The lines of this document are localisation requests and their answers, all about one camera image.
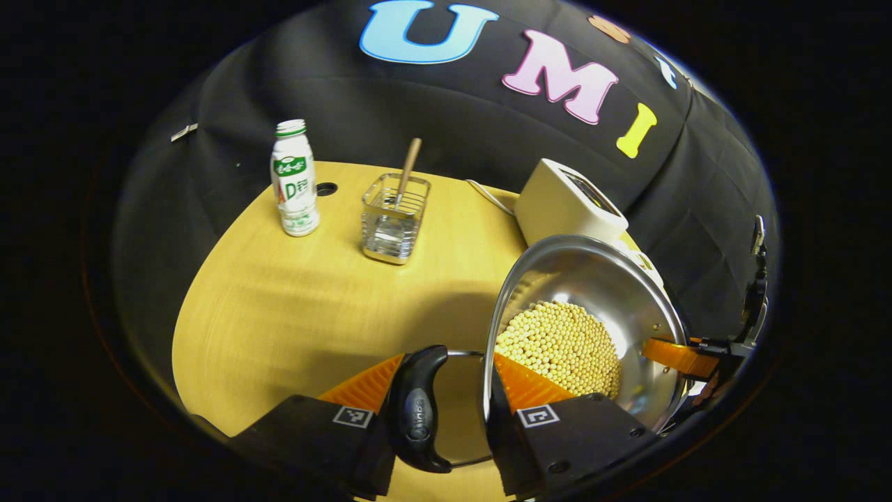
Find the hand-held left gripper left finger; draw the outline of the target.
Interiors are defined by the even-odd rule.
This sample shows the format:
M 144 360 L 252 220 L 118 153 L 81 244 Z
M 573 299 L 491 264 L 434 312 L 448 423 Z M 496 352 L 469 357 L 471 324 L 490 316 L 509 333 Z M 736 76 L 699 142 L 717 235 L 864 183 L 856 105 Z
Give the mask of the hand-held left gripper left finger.
M 227 445 L 280 473 L 311 473 L 375 501 L 391 485 L 395 455 L 381 413 L 404 357 L 376 363 L 321 396 L 287 397 Z

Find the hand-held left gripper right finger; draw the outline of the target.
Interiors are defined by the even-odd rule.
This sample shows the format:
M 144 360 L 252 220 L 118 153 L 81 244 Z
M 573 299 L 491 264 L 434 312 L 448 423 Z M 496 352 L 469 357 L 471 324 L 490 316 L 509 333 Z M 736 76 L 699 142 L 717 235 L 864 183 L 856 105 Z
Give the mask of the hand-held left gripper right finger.
M 516 500 L 604 476 L 657 440 L 606 395 L 576 396 L 501 353 L 493 355 L 485 431 L 503 492 Z

